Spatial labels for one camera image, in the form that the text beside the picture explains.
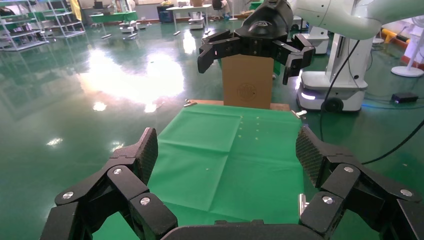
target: trash bin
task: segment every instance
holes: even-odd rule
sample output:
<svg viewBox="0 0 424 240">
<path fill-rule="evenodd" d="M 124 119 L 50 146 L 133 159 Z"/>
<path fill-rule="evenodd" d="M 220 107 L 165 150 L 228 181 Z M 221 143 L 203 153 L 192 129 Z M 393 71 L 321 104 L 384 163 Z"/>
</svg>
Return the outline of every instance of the trash bin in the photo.
<svg viewBox="0 0 424 240">
<path fill-rule="evenodd" d="M 173 4 L 168 6 L 157 6 L 157 15 L 159 16 L 159 22 L 161 24 L 174 22 L 172 11 L 167 11 L 168 8 L 172 8 L 173 6 Z"/>
</svg>

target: metal clip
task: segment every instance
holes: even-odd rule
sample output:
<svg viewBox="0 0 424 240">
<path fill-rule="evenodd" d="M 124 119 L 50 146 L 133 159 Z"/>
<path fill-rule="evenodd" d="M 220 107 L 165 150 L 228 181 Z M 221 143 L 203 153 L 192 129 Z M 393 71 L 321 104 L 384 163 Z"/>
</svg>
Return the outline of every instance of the metal clip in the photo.
<svg viewBox="0 0 424 240">
<path fill-rule="evenodd" d="M 190 107 L 190 106 L 193 106 L 193 105 L 198 104 L 197 102 L 192 102 L 192 101 L 190 101 L 188 99 L 185 100 L 185 103 L 187 103 L 187 104 L 184 105 L 184 108 L 187 108 L 187 107 Z"/>
<path fill-rule="evenodd" d="M 307 114 L 308 112 L 306 111 L 306 110 L 302 110 L 302 111 L 300 111 L 300 112 L 296 112 L 296 115 L 297 116 L 302 116 L 302 115 L 305 115 L 305 114 Z"/>
</svg>

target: yellow barrier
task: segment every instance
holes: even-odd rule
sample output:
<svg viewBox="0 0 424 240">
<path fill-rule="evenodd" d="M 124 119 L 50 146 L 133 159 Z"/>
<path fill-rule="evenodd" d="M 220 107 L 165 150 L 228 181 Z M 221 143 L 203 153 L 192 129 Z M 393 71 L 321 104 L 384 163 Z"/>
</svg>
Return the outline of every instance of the yellow barrier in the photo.
<svg viewBox="0 0 424 240">
<path fill-rule="evenodd" d="M 385 34 L 385 40 L 384 40 L 384 43 L 385 44 L 388 44 L 390 42 L 390 40 L 392 40 L 393 38 L 395 38 L 397 36 L 396 33 L 392 32 L 390 30 L 387 30 L 386 28 L 383 28 L 383 30 L 381 32 L 383 34 Z"/>
</svg>

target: green epoxy floor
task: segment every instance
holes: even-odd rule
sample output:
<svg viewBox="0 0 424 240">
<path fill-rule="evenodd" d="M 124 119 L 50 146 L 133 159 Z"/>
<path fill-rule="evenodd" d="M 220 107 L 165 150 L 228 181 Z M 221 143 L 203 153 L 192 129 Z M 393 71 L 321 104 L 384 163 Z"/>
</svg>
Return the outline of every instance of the green epoxy floor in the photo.
<svg viewBox="0 0 424 240">
<path fill-rule="evenodd" d="M 235 29 L 241 21 L 212 23 L 214 31 Z M 203 36 L 178 24 L 153 24 L 132 41 L 115 35 L 100 40 L 97 29 L 57 40 L 22 53 L 0 52 L 0 239 L 38 239 L 55 196 L 91 175 L 113 149 L 135 143 L 146 127 L 160 133 L 184 105 L 184 99 L 222 100 L 218 63 L 198 73 L 197 53 Z M 403 50 L 385 45 L 373 52 L 366 73 L 369 98 L 412 91 L 424 97 L 424 79 L 395 76 Z M 327 56 L 316 56 L 306 70 L 324 70 Z M 296 82 L 276 80 L 272 101 L 297 110 Z M 393 106 L 366 100 L 370 106 Z M 408 107 L 424 106 L 424 101 Z M 359 113 L 327 114 L 324 134 L 361 160 L 385 153 L 422 120 L 424 108 L 388 110 L 364 106 Z M 304 120 L 318 133 L 319 113 Z M 424 131 L 397 152 L 369 168 L 424 194 Z M 95 239 L 135 239 L 119 217 Z M 378 239 L 355 214 L 348 212 L 333 239 Z"/>
</svg>

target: black power adapter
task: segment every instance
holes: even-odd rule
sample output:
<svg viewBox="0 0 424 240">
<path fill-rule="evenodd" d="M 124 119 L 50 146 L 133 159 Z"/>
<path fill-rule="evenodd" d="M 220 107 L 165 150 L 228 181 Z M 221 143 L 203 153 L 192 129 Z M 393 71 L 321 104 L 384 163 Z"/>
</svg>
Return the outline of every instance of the black power adapter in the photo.
<svg viewBox="0 0 424 240">
<path fill-rule="evenodd" d="M 418 96 L 412 92 L 398 92 L 391 96 L 391 100 L 397 104 L 414 103 L 418 100 Z"/>
</svg>

